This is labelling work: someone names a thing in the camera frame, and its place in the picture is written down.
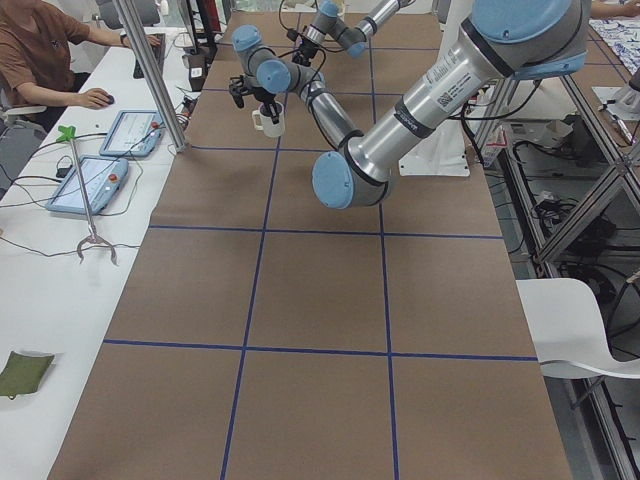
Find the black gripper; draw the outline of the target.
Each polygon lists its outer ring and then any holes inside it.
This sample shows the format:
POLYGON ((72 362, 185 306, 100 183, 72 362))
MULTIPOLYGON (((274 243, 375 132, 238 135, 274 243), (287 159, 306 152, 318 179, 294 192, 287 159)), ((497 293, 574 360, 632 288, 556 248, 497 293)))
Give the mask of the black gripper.
POLYGON ((304 63, 306 67, 315 68, 312 60, 319 50, 320 46, 317 43, 308 38, 303 38, 298 46, 298 53, 292 56, 292 62, 297 65, 304 63))
POLYGON ((252 95, 257 101, 262 102, 261 115, 272 123, 280 122, 280 103, 274 99, 268 100, 268 92, 260 85, 256 77, 248 74, 231 77, 228 91, 239 109, 244 108, 244 97, 252 95))

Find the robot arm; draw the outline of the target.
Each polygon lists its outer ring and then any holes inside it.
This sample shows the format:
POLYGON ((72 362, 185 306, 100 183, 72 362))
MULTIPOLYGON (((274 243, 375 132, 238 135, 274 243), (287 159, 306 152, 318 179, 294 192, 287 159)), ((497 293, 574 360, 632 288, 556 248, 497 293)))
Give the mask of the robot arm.
POLYGON ((300 38, 292 61, 309 67, 319 51, 327 52, 323 46, 327 37, 339 46, 337 50, 330 50, 330 53, 346 51, 352 58, 357 58, 364 52, 368 41, 379 28, 399 10, 411 4, 412 1, 405 0, 380 1, 356 26, 349 27, 339 17, 339 8, 334 1, 322 1, 313 20, 302 32, 291 29, 287 31, 290 39, 300 38))
POLYGON ((588 1, 477 1, 443 55, 367 133, 356 128, 322 75, 281 59, 254 25, 233 31, 244 70, 230 92, 271 105, 299 95, 333 149, 312 170, 312 186, 329 208, 372 206, 391 189, 392 169, 420 141, 492 79, 544 79, 578 71, 586 58, 588 1))

